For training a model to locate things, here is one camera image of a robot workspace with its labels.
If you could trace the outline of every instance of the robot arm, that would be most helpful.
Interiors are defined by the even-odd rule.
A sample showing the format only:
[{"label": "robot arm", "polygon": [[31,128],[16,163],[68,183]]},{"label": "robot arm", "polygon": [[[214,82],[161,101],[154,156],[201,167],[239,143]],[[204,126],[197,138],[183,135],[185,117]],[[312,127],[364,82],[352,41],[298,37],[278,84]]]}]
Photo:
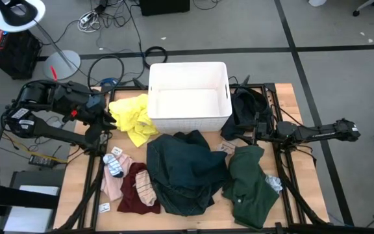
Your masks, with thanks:
[{"label": "robot arm", "polygon": [[[17,100],[6,111],[4,121],[21,138],[47,137],[95,150],[102,131],[115,129],[115,119],[105,111],[103,95],[74,82],[67,84],[37,81],[26,84]],[[84,135],[51,127],[33,112],[53,111],[63,115],[63,122],[79,120],[89,125]]]},{"label": "robot arm", "polygon": [[252,137],[237,135],[238,138],[249,145],[255,144],[256,140],[263,140],[280,143],[280,147],[283,150],[293,150],[294,147],[301,143],[330,139],[354,142],[360,136],[355,123],[344,118],[337,120],[335,123],[318,127],[298,126],[291,122],[280,121],[272,133],[267,133],[266,123],[260,123],[258,116],[257,113],[255,115],[256,126]]}]

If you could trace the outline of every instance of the green shirt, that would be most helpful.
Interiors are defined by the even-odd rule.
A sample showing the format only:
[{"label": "green shirt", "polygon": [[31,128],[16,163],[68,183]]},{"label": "green shirt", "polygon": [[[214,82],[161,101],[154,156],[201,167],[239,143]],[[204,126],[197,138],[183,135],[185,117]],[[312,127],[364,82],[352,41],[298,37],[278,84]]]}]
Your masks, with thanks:
[{"label": "green shirt", "polygon": [[259,166],[264,149],[259,146],[237,147],[229,163],[232,181],[223,187],[223,196],[233,202],[237,224],[263,228],[266,217],[279,195],[265,182]]}]

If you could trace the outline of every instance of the wooden table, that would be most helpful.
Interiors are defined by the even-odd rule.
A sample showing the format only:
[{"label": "wooden table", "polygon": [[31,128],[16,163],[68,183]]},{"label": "wooden table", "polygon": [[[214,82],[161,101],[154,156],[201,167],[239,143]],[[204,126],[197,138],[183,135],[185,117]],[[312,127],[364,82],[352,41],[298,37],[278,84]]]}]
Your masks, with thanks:
[{"label": "wooden table", "polygon": [[[275,86],[281,108],[291,114],[296,120],[302,122],[292,84],[276,84]],[[133,96],[138,96],[144,92],[146,93],[147,91],[119,91],[116,92],[115,98],[130,98]],[[284,120],[292,122],[292,119],[287,115],[282,114],[282,117]],[[84,134],[86,129],[86,126],[83,126],[82,123],[78,122],[75,127],[75,132]],[[112,133],[113,137],[108,142],[108,151],[110,151],[114,146],[118,146],[119,148],[123,149],[127,155],[130,155],[136,162],[146,163],[146,144],[137,148],[129,140],[127,133],[121,133],[118,130],[115,130]],[[222,141],[220,133],[202,134],[206,138],[212,150],[215,150],[216,146]],[[241,140],[238,142],[240,142],[238,144],[239,146],[245,145]],[[258,142],[258,144],[265,149],[264,156],[260,160],[262,169],[266,174],[277,176],[277,168],[275,166],[275,158],[271,143]],[[70,152],[74,152],[75,150],[76,148],[71,148]],[[292,159],[301,195],[320,218],[322,218],[324,221],[328,221],[327,210],[324,204],[323,195],[321,193],[312,158],[309,155],[295,151],[292,153]],[[69,215],[75,210],[77,204],[82,198],[88,161],[89,157],[83,155],[71,162],[71,164],[69,164],[66,168],[60,201],[55,217],[55,228],[60,227],[68,219]],[[95,160],[92,179],[94,179],[98,165],[99,157],[97,157]],[[290,197],[293,219],[298,222],[295,200],[289,192],[288,194]],[[136,213],[121,213],[116,211],[120,200],[113,201],[110,203],[111,210],[109,212],[98,214],[96,230],[141,231],[165,229],[243,228],[243,226],[234,223],[234,218],[232,216],[232,203],[230,200],[221,196],[221,191],[217,192],[213,199],[215,204],[207,208],[204,214],[187,217],[167,214],[163,207],[161,208],[161,214],[148,213],[140,215]],[[86,210],[85,227],[90,225],[93,202],[94,199],[92,197]],[[99,203],[102,204],[106,202],[109,202],[109,199],[102,192]],[[275,226],[276,222],[280,222],[282,226],[287,226],[282,197],[280,197],[272,207],[264,227],[272,228]]]}]

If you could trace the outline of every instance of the white tag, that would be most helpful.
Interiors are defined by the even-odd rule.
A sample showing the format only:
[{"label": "white tag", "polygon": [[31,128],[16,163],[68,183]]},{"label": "white tag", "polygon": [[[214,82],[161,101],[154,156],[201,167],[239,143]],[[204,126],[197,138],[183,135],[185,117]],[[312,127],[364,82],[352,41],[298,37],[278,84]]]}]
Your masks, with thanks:
[{"label": "white tag", "polygon": [[34,121],[32,121],[32,120],[20,120],[18,123],[19,124],[34,125]]},{"label": "white tag", "polygon": [[19,119],[21,117],[23,117],[24,114],[26,114],[29,110],[26,109],[26,108],[21,108],[20,110],[17,110],[17,112],[15,114],[13,114],[11,116],[11,118],[16,118],[16,119]]},{"label": "white tag", "polygon": [[110,211],[110,204],[109,203],[104,203],[99,205],[99,213],[105,213]]},{"label": "white tag", "polygon": [[119,156],[122,153],[122,149],[119,149],[118,147],[114,146],[114,148],[112,149],[111,153],[113,153],[116,156]]}]

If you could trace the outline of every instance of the white plastic basket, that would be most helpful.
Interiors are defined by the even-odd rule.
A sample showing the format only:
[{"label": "white plastic basket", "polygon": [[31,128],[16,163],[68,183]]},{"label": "white plastic basket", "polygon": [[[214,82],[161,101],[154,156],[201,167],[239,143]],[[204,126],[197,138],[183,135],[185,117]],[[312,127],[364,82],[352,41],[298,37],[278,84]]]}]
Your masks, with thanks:
[{"label": "white plastic basket", "polygon": [[161,133],[219,131],[231,114],[224,62],[151,66],[148,116]]}]

